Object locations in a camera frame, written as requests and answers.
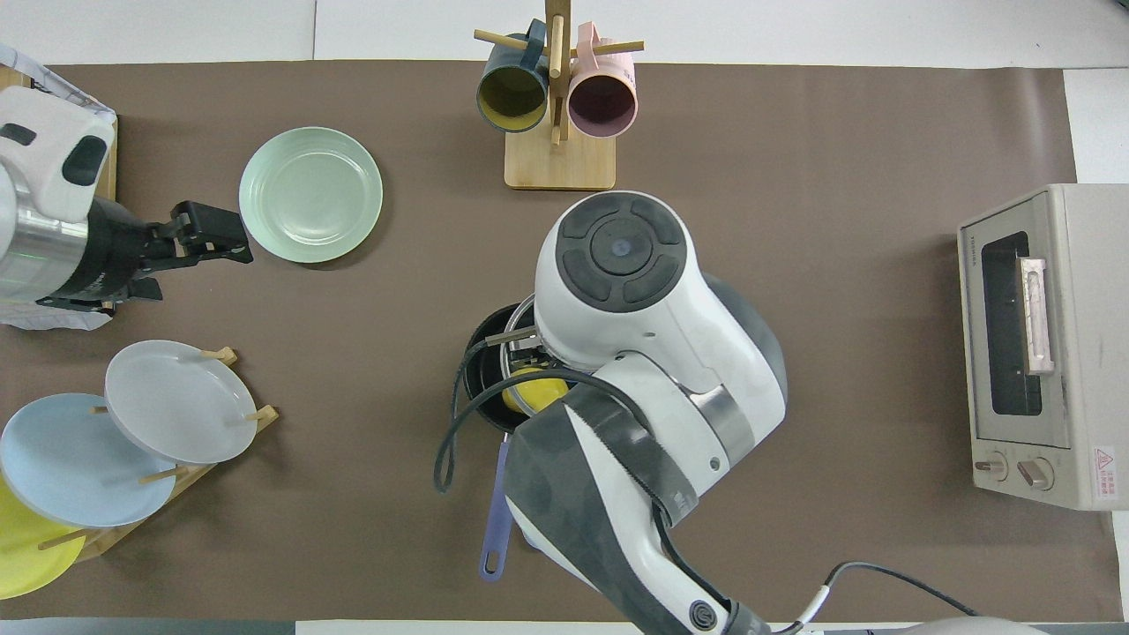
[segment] toaster oven knob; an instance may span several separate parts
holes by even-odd
[[[1015,467],[1018,468],[1019,476],[1027,481],[1031,489],[1045,492],[1054,486],[1054,468],[1051,467],[1050,461],[1042,456],[1030,461],[1019,461]]]
[[[992,452],[987,461],[977,461],[972,467],[980,472],[988,472],[996,480],[1007,478],[1007,458],[999,452]]]

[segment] warning label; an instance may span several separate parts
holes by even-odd
[[[1118,464],[1112,445],[1094,446],[1094,492],[1101,501],[1118,497]]]

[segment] green plate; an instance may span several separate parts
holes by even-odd
[[[243,171],[239,210],[266,251],[294,262],[349,253],[376,226],[384,185],[368,150],[329,128],[263,143]]]

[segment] mug handle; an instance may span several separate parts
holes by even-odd
[[[599,34],[596,33],[596,23],[586,21],[577,28],[576,58],[581,62],[581,68],[590,64],[592,68],[599,68],[599,60],[596,58],[593,47],[599,44]]]
[[[522,55],[522,68],[537,68],[537,60],[545,51],[545,23],[534,18],[525,32],[525,54]]]

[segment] purple handle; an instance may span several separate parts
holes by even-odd
[[[490,514],[487,516],[487,536],[482,540],[482,560],[479,563],[479,576],[487,582],[497,582],[506,567],[506,549],[509,547],[509,531],[514,527],[514,516],[506,504],[506,493],[501,481],[506,472],[506,455],[509,453],[509,435],[502,440],[498,449],[498,469],[495,472],[495,490],[490,497]]]

